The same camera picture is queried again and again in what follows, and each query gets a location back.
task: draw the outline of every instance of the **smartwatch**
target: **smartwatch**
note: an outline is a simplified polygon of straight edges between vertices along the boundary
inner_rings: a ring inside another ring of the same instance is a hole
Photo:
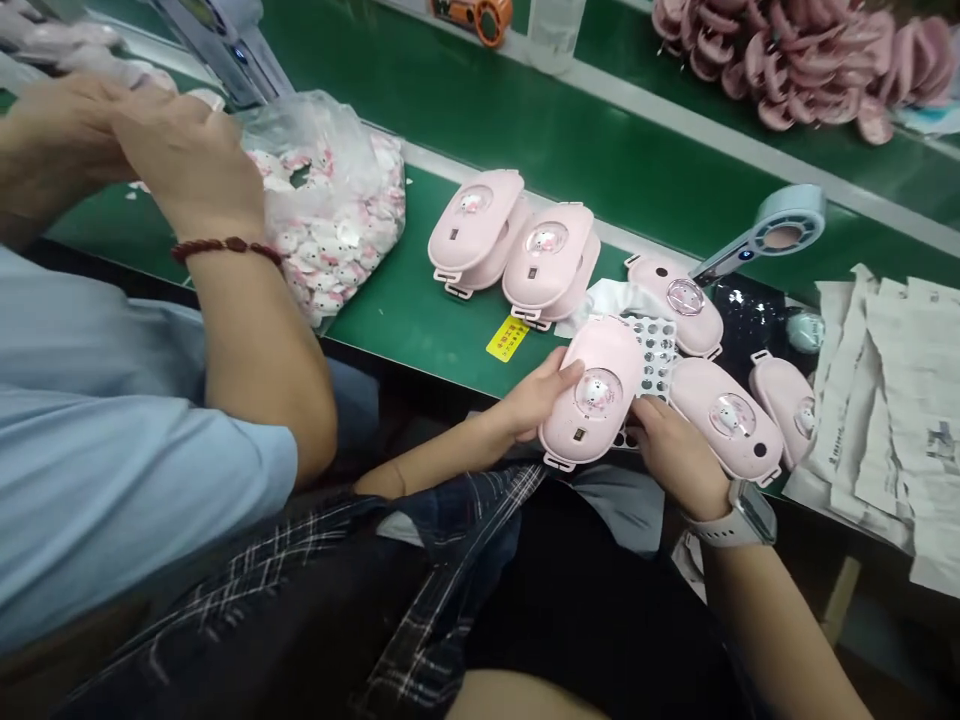
[[[777,541],[777,516],[756,483],[733,480],[727,497],[733,510],[719,520],[698,523],[684,515],[694,535],[713,547],[773,545]]]

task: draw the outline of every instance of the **orange device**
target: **orange device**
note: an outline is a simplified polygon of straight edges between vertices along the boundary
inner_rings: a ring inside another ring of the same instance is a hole
[[[513,0],[430,0],[430,11],[475,31],[487,47],[498,47],[513,19]]]

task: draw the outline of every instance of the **white watch strap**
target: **white watch strap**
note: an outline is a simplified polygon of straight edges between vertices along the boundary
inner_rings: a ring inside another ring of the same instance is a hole
[[[687,518],[690,531],[707,545],[712,547],[738,547],[740,545],[759,545],[757,535],[747,519],[734,508],[726,517],[711,522],[698,523]]]

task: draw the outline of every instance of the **woman's left hand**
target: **woman's left hand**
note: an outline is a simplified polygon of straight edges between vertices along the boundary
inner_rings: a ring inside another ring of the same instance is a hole
[[[566,353],[565,347],[556,348],[540,367],[487,411],[504,440],[510,443],[533,440],[537,427],[553,412],[557,398],[580,381],[584,371],[582,360],[560,368]]]

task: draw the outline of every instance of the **plaid shirt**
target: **plaid shirt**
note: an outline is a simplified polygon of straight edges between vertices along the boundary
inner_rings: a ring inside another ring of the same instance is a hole
[[[336,548],[359,520],[378,511],[413,521],[431,568],[352,709],[366,718],[390,716],[401,705],[421,714],[442,710],[460,687],[463,641],[516,548],[516,511],[545,475],[539,464],[468,474],[392,503],[344,490],[224,563],[75,690],[63,714],[70,716],[74,701],[82,706],[85,696],[110,684],[123,686],[128,697],[136,696],[138,683],[166,686],[173,673],[165,666],[183,656],[185,633],[192,645],[226,639],[251,614],[251,603],[275,595],[295,570]]]

